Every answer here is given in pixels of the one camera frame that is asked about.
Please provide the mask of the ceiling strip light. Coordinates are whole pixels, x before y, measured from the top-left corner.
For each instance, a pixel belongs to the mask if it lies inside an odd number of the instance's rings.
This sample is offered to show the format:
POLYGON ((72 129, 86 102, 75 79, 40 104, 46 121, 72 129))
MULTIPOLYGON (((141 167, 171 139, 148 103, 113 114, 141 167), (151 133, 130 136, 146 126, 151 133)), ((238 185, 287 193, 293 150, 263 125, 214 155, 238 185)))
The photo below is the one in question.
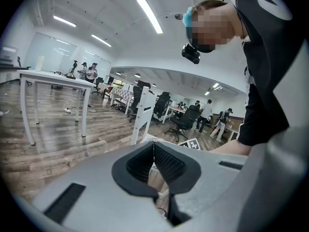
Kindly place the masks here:
POLYGON ((108 47, 112 47, 112 45, 108 42, 106 42, 105 40, 101 39, 100 37, 98 37, 97 35, 95 34, 92 34, 91 37, 93 37, 94 39, 100 41, 101 43, 107 45, 108 47))
POLYGON ((54 15, 53 18, 54 18, 55 20, 59 21, 59 22, 65 23, 65 24, 67 24, 67 25, 69 25, 69 26, 71 26, 71 27, 74 27, 74 28, 76 27, 76 24, 74 24, 74 23, 72 23, 72 22, 70 22, 70 21, 68 21, 68 20, 65 20, 65 19, 63 19, 63 18, 61 18, 61 17, 58 17, 58 16, 56 16, 56 15, 54 15))
POLYGON ((142 8, 146 16, 148 17, 149 21, 151 22, 152 26, 154 27, 157 34, 162 34, 163 30, 161 29, 161 26, 153 13, 151 7, 149 6, 147 0, 137 0, 137 3, 142 8))

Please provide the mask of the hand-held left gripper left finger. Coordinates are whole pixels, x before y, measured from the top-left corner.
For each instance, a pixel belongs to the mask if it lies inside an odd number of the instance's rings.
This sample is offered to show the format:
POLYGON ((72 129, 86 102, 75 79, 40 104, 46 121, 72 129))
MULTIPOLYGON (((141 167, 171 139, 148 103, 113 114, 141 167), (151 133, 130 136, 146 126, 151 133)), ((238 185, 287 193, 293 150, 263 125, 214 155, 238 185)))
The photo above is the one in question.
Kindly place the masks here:
POLYGON ((168 232, 172 225, 156 208, 148 185, 152 142, 79 162, 32 200, 50 222, 72 232, 168 232))

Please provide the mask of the dark top desk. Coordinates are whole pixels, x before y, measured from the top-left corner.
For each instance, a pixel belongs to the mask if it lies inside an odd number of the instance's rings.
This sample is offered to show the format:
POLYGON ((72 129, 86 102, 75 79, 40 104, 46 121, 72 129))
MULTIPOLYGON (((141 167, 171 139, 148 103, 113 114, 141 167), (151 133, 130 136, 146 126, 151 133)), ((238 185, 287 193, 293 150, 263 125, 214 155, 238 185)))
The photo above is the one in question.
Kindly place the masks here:
POLYGON ((25 67, 19 66, 5 66, 0 65, 0 85, 5 83, 20 80, 20 74, 18 73, 19 70, 28 70, 25 67))

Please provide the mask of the person's black white shirt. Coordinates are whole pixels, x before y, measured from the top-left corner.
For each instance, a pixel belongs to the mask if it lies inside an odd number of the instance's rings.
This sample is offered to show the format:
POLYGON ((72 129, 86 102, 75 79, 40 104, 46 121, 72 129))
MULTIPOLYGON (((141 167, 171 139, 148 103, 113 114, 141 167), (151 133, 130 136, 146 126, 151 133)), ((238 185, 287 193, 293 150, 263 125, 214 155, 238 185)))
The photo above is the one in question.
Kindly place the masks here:
POLYGON ((247 105, 238 141, 266 143, 288 128, 274 89, 290 69, 301 44, 300 0, 231 0, 248 35, 243 41, 247 105))

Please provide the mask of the person's right forearm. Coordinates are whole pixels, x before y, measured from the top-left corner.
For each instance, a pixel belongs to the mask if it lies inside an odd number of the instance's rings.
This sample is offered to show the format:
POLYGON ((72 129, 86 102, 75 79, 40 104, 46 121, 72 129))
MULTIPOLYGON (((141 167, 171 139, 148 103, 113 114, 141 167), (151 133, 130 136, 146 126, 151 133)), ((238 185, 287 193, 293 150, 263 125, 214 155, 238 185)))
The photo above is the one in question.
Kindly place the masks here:
POLYGON ((210 152, 219 153, 219 154, 233 154, 233 155, 248 156, 251 149, 252 149, 252 146, 244 145, 240 143, 238 140, 232 140, 214 150, 211 150, 210 152))

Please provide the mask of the table with beige cloth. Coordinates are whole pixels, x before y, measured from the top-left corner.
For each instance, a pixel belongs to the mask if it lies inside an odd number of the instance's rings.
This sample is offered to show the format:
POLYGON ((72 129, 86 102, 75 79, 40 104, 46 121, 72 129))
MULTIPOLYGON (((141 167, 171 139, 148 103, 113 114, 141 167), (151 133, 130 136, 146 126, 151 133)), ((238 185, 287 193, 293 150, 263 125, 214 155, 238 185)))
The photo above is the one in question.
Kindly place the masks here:
POLYGON ((100 84, 100 89, 102 89, 103 93, 102 93, 102 97, 103 99, 107 96, 107 99, 111 99, 111 95, 112 95, 112 89, 113 87, 111 85, 102 83, 100 84))

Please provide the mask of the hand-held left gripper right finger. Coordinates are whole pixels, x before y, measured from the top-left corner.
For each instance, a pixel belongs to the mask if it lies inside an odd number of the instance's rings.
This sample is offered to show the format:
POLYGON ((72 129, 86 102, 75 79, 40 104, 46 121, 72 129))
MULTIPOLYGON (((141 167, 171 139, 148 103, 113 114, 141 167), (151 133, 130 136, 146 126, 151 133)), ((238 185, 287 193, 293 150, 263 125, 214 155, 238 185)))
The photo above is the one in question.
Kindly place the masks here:
POLYGON ((239 227, 260 170, 260 146, 249 156, 212 153, 167 142, 154 143, 154 159, 177 162, 169 183, 169 217, 154 217, 155 227, 239 227))

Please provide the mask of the teal hair scrunchie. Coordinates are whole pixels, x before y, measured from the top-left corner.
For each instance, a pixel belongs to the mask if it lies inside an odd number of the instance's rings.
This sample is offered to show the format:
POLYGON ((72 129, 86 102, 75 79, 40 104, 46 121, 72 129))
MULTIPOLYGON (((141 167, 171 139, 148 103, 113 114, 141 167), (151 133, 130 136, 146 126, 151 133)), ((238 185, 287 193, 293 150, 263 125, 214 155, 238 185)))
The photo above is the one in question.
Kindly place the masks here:
POLYGON ((192 27, 192 10, 193 7, 188 7, 186 13, 183 14, 183 24, 186 28, 192 27))

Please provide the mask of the white metal-legged table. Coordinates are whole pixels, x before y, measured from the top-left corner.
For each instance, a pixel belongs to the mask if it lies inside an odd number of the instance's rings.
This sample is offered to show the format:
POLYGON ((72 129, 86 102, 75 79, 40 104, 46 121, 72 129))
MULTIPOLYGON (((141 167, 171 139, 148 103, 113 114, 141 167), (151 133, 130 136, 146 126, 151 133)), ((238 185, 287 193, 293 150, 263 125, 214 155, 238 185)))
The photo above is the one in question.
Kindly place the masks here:
POLYGON ((34 115, 35 115, 35 122, 39 123, 38 118, 38 107, 37 107, 37 91, 38 91, 38 84, 56 84, 60 86, 72 87, 78 90, 77 102, 76 102, 76 112, 75 112, 75 120, 78 121, 79 119, 79 107, 80 107, 80 98, 82 89, 85 89, 85 96, 84 96, 84 103, 82 109, 82 129, 81 129, 81 136, 86 137, 86 117, 87 117, 87 109, 88 109, 88 102, 89 96, 92 88, 95 87, 94 84, 87 82, 81 79, 70 79, 66 78, 59 74, 54 74, 51 72, 43 72, 43 71, 30 71, 30 70, 20 70, 18 71, 20 74, 20 108, 22 113, 22 119, 26 131, 26 135, 30 145, 35 145, 35 141, 33 139, 30 125, 28 121, 28 114, 27 114, 27 98, 26 98, 26 81, 31 81, 34 87, 34 115))

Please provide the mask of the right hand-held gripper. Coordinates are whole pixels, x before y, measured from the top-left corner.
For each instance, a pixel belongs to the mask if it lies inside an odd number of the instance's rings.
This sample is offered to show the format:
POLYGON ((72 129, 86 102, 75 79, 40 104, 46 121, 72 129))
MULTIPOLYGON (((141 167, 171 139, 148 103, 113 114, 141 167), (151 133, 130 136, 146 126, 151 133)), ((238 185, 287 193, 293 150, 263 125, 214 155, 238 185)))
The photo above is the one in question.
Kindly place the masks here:
POLYGON ((186 140, 178 144, 179 146, 187 147, 190 149, 201 150, 197 138, 186 140))

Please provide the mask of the white wooden chair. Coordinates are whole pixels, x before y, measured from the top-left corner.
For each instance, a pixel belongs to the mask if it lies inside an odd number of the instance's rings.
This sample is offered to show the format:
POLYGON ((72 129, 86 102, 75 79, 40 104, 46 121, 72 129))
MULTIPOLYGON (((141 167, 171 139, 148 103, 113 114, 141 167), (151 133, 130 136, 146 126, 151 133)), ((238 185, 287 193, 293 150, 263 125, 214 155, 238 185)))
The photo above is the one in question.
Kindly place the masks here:
POLYGON ((138 110, 136 114, 136 119, 133 127, 133 133, 131 137, 131 145, 135 145, 137 143, 139 130, 146 125, 144 131, 144 137, 148 133, 148 129, 150 126, 150 122, 153 116, 153 110, 155 107, 156 95, 149 92, 148 87, 143 87, 140 102, 138 104, 138 110))

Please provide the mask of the white desk with wooden top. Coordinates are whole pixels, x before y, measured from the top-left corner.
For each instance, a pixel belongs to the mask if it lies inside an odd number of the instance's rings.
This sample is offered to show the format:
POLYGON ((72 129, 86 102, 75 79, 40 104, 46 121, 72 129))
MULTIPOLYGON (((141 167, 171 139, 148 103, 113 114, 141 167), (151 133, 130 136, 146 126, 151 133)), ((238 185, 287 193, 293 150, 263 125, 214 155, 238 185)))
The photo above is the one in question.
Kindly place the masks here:
POLYGON ((171 111, 171 113, 174 111, 174 112, 180 112, 180 113, 185 113, 186 112, 186 110, 187 109, 181 109, 181 108, 179 108, 179 107, 176 107, 176 106, 168 106, 167 107, 167 109, 166 109, 166 112, 165 112, 165 114, 164 114, 164 116, 163 116, 163 120, 162 120, 162 124, 164 124, 165 123, 165 120, 166 120, 166 118, 168 117, 168 113, 169 113, 169 111, 171 111))

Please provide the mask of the table with checkered cloth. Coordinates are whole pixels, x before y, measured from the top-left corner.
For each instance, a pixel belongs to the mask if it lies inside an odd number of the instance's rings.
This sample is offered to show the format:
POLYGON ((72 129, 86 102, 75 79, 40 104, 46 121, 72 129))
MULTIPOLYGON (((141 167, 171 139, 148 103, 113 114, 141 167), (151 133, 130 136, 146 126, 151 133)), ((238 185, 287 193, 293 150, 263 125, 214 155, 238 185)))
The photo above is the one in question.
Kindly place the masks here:
POLYGON ((132 92, 126 91, 121 88, 113 87, 110 106, 113 105, 114 103, 125 105, 126 106, 125 115, 128 115, 132 98, 133 98, 132 92))

